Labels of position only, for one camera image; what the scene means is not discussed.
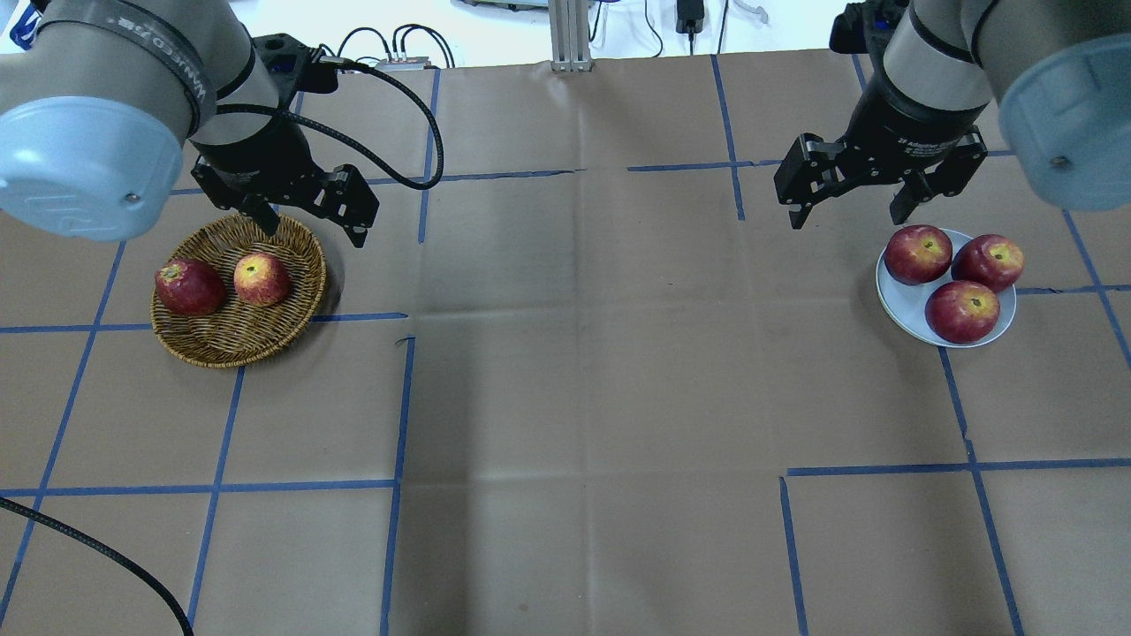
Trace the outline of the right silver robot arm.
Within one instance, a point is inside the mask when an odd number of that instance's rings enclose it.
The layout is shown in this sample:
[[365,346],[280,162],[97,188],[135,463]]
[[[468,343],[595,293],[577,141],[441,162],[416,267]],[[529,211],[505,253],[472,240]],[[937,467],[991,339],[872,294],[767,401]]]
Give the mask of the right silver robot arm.
[[862,1],[834,20],[831,51],[873,65],[846,131],[800,134],[774,177],[793,229],[860,186],[895,184],[901,224],[962,194],[998,129],[1034,194],[1070,212],[1130,199],[1126,1]]

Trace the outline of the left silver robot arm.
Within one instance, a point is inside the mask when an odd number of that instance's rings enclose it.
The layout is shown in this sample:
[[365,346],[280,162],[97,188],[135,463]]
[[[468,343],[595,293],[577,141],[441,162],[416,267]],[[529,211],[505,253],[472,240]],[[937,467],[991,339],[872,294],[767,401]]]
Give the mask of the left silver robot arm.
[[356,248],[379,201],[352,165],[316,164],[293,100],[337,88],[338,60],[254,37],[226,1],[33,1],[32,48],[3,55],[1,201],[38,230],[126,241],[153,229],[185,172],[267,235],[277,207]]

